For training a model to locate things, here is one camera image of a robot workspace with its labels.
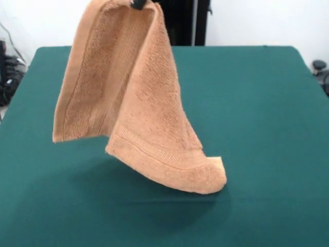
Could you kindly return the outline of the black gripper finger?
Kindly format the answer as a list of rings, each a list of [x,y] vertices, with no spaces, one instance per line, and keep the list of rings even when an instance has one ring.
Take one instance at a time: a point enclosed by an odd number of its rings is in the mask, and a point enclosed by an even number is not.
[[[131,0],[130,7],[136,10],[142,10],[147,2],[147,0]]]

